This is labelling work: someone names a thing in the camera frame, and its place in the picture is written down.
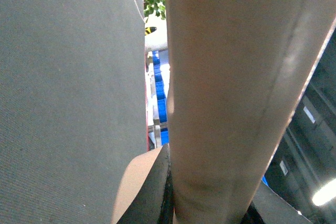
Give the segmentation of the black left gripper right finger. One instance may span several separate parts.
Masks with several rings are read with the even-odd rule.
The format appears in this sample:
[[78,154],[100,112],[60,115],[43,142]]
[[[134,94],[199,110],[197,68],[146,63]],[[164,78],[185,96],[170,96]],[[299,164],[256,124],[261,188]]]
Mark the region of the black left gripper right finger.
[[309,224],[311,221],[261,182],[241,223]]

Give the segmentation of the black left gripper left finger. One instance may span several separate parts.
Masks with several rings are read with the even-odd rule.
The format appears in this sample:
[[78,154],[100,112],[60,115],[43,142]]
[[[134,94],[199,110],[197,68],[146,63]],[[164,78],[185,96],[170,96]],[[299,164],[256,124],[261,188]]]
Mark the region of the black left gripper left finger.
[[135,157],[117,192],[117,223],[173,223],[168,144]]

